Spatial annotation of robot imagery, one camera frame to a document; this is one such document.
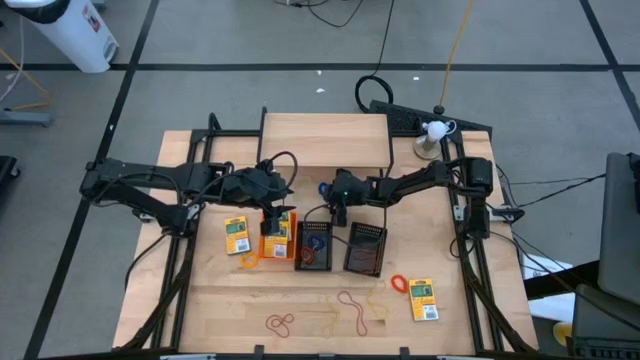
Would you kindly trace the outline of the orange plastic basket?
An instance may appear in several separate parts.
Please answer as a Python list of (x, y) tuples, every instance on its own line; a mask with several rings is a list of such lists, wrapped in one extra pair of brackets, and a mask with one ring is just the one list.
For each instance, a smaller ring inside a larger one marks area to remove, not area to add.
[[(290, 211), (290, 216), (291, 216), (291, 230), (292, 230), (292, 239), (289, 241), (289, 245), (288, 245), (288, 257), (287, 258), (267, 258), (263, 255), (263, 245), (264, 245), (264, 238), (266, 236), (261, 236), (260, 237), (260, 243), (259, 243), (259, 257), (261, 259), (267, 259), (267, 260), (293, 260), (295, 258), (295, 248), (296, 248), (296, 240), (297, 240), (297, 213), (296, 212), (292, 212)], [(280, 230), (280, 225), (277, 229), (277, 232), (271, 235), (267, 235), (267, 236), (282, 236), (281, 234), (281, 230)]]

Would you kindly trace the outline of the black floor object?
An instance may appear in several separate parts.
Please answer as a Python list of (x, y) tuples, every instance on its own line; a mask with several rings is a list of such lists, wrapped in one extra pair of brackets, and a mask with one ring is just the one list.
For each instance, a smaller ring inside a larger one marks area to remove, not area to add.
[(21, 170), (15, 157), (0, 155), (0, 200), (13, 187), (13, 183), (20, 177)]

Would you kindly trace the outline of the black metal rig frame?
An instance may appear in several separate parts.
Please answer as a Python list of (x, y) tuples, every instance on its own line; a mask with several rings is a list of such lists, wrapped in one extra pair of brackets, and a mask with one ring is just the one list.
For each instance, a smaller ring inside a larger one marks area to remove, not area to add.
[[(260, 131), (224, 131), (215, 137), (211, 158), (230, 161), (238, 168), (256, 162)], [(394, 164), (389, 171), (400, 176), (424, 166), (409, 137), (391, 137)], [(299, 217), (325, 221), (317, 185), (293, 189), (288, 203)], [(469, 354), (474, 349), (463, 276), (459, 262), (448, 250), (454, 225), (448, 192), (432, 188), (404, 198), (388, 210), (352, 208), (356, 222), (386, 224), (389, 230), (382, 274), (379, 278), (343, 270), (345, 247), (333, 248), (328, 272), (296, 271), (290, 261), (263, 260), (245, 269), (238, 256), (226, 253), (223, 223), (239, 215), (235, 207), (210, 205), (202, 214), (195, 260), (182, 318), (178, 348), (182, 352), (247, 353), (263, 345), (269, 353), (393, 354), (408, 347), (414, 354)], [(393, 275), (433, 281), (437, 321), (414, 321), (409, 298), (396, 292)], [(377, 318), (366, 295), (378, 280), (386, 284), (375, 302), (386, 305), (389, 317)], [(342, 305), (337, 294), (347, 290), (364, 308), (368, 335), (356, 333), (356, 311)], [(319, 313), (328, 297), (341, 312), (333, 337), (325, 337), (329, 318)], [(291, 334), (280, 338), (265, 327), (273, 315), (291, 313)]]

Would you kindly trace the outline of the wooden shelf riser black legs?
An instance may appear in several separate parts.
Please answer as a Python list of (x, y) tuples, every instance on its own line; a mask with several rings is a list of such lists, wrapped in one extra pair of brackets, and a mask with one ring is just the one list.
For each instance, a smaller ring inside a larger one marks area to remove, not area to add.
[(382, 114), (275, 113), (262, 115), (256, 160), (294, 176), (301, 190), (331, 182), (344, 168), (363, 178), (393, 167), (393, 142)]

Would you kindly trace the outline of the black plastic basket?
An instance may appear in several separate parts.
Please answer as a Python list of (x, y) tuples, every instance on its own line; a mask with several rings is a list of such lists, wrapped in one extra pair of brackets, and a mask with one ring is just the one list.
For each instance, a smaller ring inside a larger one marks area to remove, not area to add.
[[(307, 239), (317, 235), (325, 240), (325, 247), (315, 252), (315, 261), (311, 265), (301, 262), (300, 249), (308, 246)], [(299, 221), (297, 224), (297, 242), (295, 248), (294, 269), (296, 271), (330, 271), (332, 269), (332, 226), (328, 222)]]
[(353, 222), (351, 225), (350, 237), (347, 242), (347, 250), (345, 253), (343, 269), (347, 272), (360, 274), (356, 271), (355, 263), (351, 261), (351, 252), (354, 249), (376, 249), (378, 251), (377, 260), (380, 265), (381, 276), (386, 245), (386, 236), (387, 230), (384, 228), (364, 223)]

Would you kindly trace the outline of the white bulb lamp metal base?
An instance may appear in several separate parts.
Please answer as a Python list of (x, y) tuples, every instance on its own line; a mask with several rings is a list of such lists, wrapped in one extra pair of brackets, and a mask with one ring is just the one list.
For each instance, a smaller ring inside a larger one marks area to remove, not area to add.
[(457, 122), (435, 120), (422, 125), (424, 133), (416, 138), (413, 144), (414, 153), (421, 159), (434, 160), (442, 151), (440, 141), (453, 134), (457, 129)]

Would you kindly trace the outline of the dark grey equipment box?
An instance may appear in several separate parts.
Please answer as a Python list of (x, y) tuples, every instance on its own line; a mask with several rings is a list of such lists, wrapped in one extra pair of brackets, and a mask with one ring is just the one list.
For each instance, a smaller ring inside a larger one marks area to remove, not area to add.
[(581, 284), (575, 290), (570, 356), (640, 360), (640, 305)]

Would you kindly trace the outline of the white paper sheet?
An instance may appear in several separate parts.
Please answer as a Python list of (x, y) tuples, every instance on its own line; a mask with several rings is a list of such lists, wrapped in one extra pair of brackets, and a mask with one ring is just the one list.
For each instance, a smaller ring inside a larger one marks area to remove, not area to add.
[[(529, 280), (570, 269), (573, 265), (553, 259), (527, 254), (521, 256), (523, 278)], [(571, 323), (573, 321), (575, 294), (564, 293), (528, 301), (531, 315), (538, 318)]]

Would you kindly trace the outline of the white cylindrical bin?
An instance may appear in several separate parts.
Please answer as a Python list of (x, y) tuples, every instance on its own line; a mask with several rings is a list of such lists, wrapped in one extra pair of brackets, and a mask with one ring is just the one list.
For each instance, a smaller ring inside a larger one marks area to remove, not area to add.
[(2, 0), (28, 20), (80, 71), (110, 68), (119, 43), (101, 17), (104, 0)]

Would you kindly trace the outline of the black perforated panel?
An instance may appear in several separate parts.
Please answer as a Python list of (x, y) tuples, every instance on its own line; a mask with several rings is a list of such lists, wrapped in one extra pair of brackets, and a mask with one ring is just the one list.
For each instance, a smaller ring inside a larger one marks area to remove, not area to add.
[(422, 134), (426, 130), (426, 125), (433, 121), (441, 121), (443, 123), (453, 121), (456, 123), (457, 130), (485, 131), (489, 134), (489, 136), (492, 136), (492, 128), (490, 126), (455, 119), (443, 115), (437, 115), (434, 113), (420, 111), (377, 100), (372, 100), (370, 102), (369, 112), (374, 114), (386, 115), (387, 120), (389, 121), (389, 127), (394, 136)]

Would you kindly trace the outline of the yellow rubber band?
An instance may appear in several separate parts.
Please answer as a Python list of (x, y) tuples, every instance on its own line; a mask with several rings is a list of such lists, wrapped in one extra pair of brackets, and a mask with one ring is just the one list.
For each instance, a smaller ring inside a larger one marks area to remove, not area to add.
[(380, 302), (375, 302), (374, 297), (377, 295), (383, 295), (386, 290), (386, 284), (382, 280), (378, 280), (375, 285), (369, 289), (366, 295), (366, 303), (369, 309), (379, 319), (386, 320), (389, 317), (390, 311), (386, 305)]
[(319, 313), (329, 318), (328, 323), (323, 327), (323, 334), (327, 338), (333, 337), (336, 326), (340, 320), (341, 312), (328, 297), (323, 298), (322, 304), (324, 305), (324, 308), (319, 310)]

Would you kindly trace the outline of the grey metal box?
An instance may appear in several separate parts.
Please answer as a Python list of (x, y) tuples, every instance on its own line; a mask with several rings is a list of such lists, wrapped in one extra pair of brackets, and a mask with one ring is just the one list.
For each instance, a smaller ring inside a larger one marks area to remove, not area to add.
[(640, 305), (640, 155), (606, 158), (599, 285)]

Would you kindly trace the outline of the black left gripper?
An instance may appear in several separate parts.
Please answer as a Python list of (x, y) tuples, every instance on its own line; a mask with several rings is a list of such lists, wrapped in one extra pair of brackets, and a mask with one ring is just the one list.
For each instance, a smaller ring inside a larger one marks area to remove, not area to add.
[(274, 207), (273, 202), (293, 193), (294, 191), (278, 173), (257, 168), (237, 170), (222, 182), (223, 205), (262, 210), (264, 216), (260, 225), (262, 235), (272, 235), (279, 231), (280, 215), (294, 210), (295, 206)]

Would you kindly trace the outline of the grey stand base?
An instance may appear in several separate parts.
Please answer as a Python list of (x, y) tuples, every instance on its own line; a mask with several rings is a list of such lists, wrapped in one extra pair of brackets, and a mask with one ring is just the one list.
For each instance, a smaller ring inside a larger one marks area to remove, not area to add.
[(48, 113), (0, 110), (0, 125), (33, 125), (49, 127), (52, 117)]

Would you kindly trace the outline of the yellow round object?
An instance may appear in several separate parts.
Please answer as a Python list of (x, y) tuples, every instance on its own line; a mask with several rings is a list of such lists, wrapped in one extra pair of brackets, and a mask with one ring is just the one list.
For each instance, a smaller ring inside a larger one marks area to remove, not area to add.
[(567, 339), (572, 336), (572, 324), (567, 322), (556, 322), (552, 326), (552, 335), (559, 345), (566, 347), (568, 344)]

